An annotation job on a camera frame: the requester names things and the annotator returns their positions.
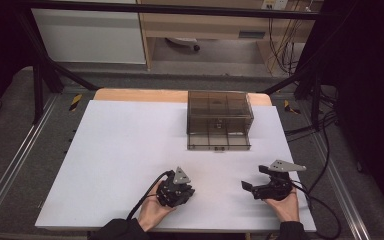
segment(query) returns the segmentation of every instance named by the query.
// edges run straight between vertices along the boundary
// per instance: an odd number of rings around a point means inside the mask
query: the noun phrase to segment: wooden edge
[[[248,93],[251,105],[272,106],[270,97],[262,93]],[[187,102],[188,91],[102,88],[96,91],[94,100],[137,102]]]

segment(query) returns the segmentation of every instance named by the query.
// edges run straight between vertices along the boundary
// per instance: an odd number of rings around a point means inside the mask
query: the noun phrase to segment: clear plastic box
[[[246,92],[189,91],[189,150],[249,150],[254,116]]]

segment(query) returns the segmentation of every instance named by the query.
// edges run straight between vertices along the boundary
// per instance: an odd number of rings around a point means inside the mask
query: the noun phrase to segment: white paper sheet
[[[196,192],[156,231],[279,229],[273,210],[241,187],[241,180],[270,181],[259,165],[292,162],[276,108],[253,106],[251,150],[222,153],[187,150],[186,111],[186,103],[90,101],[36,226],[96,230],[126,218],[161,173],[180,166]],[[301,222],[315,231],[305,197],[298,196]]]

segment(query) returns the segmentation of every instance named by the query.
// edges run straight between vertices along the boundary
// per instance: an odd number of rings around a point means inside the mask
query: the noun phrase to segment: power strip
[[[264,0],[261,9],[285,10],[288,0]]]

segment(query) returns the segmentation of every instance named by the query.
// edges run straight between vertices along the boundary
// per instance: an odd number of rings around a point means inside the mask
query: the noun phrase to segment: white cabinet
[[[135,0],[89,2],[136,3]],[[48,54],[55,61],[145,64],[137,13],[32,11]]]

